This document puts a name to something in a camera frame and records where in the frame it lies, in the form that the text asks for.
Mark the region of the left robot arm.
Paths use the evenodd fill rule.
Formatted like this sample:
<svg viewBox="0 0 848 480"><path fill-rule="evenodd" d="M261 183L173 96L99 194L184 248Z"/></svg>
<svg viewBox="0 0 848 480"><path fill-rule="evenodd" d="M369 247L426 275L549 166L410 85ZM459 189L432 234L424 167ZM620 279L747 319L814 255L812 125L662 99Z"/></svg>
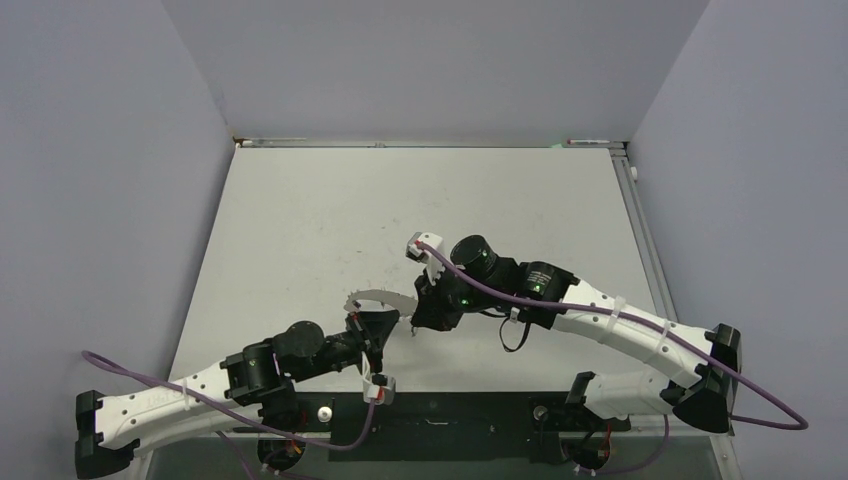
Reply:
<svg viewBox="0 0 848 480"><path fill-rule="evenodd" d="M128 371L93 352L91 364L145 384L139 392L76 397L74 465L80 479L102 478L130 466L143 450L173 441L248 426L263 433L315 444L341 413L334 399L301 397L300 382L355 367L371 420L389 402L394 380L382 374L383 350L401 315L396 310L354 311L342 332L327 335L303 320L287 330L172 382Z"/></svg>

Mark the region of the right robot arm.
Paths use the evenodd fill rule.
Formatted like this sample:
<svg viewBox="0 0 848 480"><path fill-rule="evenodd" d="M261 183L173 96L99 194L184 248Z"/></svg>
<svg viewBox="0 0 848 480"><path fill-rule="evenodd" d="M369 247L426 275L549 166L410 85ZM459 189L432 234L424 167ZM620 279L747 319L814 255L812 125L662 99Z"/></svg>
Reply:
<svg viewBox="0 0 848 480"><path fill-rule="evenodd" d="M741 371L736 328L704 329L650 314L555 265L500 256L481 235L444 255L439 236L417 233L406 255L425 266L415 281L416 328L450 331L467 314L495 310L526 328L581 336L645 365L634 373L578 374L564 403L573 425L671 414L702 431L729 431Z"/></svg>

